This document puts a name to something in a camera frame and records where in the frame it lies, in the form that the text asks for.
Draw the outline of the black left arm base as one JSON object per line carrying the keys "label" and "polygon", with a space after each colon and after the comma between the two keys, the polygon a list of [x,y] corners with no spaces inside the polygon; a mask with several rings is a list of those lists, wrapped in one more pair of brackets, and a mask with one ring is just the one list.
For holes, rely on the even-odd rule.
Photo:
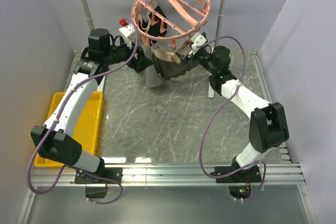
{"label": "black left arm base", "polygon": [[[96,205],[107,205],[117,201],[123,193],[121,185],[123,168],[107,167],[102,172],[90,173],[83,170],[77,170],[75,176],[75,185],[85,186],[85,197],[87,201]],[[103,201],[107,196],[111,186],[116,185],[120,188],[116,198]]]}

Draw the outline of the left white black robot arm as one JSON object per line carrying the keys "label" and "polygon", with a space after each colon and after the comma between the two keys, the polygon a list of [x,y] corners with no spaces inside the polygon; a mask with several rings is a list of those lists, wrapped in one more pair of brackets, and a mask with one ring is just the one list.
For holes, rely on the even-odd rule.
{"label": "left white black robot arm", "polygon": [[106,177],[104,161],[85,151],[74,138],[78,119],[91,95],[102,79],[112,73],[110,65],[128,66],[137,72],[153,65],[138,45],[139,34],[132,24],[119,29],[120,42],[115,44],[107,29],[97,28],[90,32],[88,47],[76,63],[67,91],[52,115],[43,126],[34,126],[31,137],[36,146],[35,153],[42,158],[87,171],[94,183]]}

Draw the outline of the pink round clip hanger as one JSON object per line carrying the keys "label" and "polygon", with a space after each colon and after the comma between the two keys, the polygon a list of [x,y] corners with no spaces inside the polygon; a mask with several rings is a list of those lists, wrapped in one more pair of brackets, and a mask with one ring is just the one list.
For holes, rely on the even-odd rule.
{"label": "pink round clip hanger", "polygon": [[[150,47],[154,42],[163,42],[176,49],[179,40],[189,41],[208,22],[211,0],[156,0],[166,18],[150,7],[151,0],[135,0],[131,8],[132,21],[137,26],[143,43]],[[139,28],[139,15],[143,18],[146,11],[162,20],[160,31],[167,31],[165,37],[154,37]]]}

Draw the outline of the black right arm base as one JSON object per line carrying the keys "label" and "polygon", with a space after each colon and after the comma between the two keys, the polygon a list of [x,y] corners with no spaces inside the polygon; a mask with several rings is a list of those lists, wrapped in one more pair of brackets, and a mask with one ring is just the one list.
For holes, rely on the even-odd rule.
{"label": "black right arm base", "polygon": [[239,166],[232,164],[228,166],[216,166],[214,172],[211,175],[216,176],[216,183],[218,184],[230,184],[228,186],[229,193],[233,199],[240,201],[247,200],[253,195],[252,183],[261,183],[263,177],[261,176],[259,167],[257,165],[243,169],[235,174],[227,176],[225,178],[218,178],[220,175],[227,174],[236,170]]}

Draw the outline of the grey striped underwear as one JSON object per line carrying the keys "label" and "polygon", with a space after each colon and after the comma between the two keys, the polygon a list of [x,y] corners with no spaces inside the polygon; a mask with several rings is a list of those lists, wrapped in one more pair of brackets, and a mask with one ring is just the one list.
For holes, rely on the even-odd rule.
{"label": "grey striped underwear", "polygon": [[152,65],[145,69],[145,84],[150,88],[158,87],[162,84],[162,81],[155,68],[152,49],[146,46],[142,46],[142,49],[144,51],[144,55],[153,62]]}

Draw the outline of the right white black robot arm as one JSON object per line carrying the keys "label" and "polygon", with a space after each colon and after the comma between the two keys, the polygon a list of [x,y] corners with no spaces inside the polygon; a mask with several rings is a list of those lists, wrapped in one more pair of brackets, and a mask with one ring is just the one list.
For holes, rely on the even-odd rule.
{"label": "right white black robot arm", "polygon": [[177,51],[181,62],[200,65],[209,72],[211,88],[224,104],[232,102],[249,118],[249,143],[233,159],[232,178],[243,182],[250,175],[249,168],[261,162],[266,153],[289,140],[284,107],[281,103],[267,101],[243,85],[243,77],[235,77],[230,70],[230,50],[216,46],[207,50],[208,42],[185,42]]}

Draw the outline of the dark grey boxer briefs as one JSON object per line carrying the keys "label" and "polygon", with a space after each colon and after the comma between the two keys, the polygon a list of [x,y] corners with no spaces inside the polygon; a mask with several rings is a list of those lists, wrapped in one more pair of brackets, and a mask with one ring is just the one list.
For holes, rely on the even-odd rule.
{"label": "dark grey boxer briefs", "polygon": [[184,64],[174,52],[166,51],[161,47],[153,49],[155,69],[164,80],[178,78],[186,74]]}

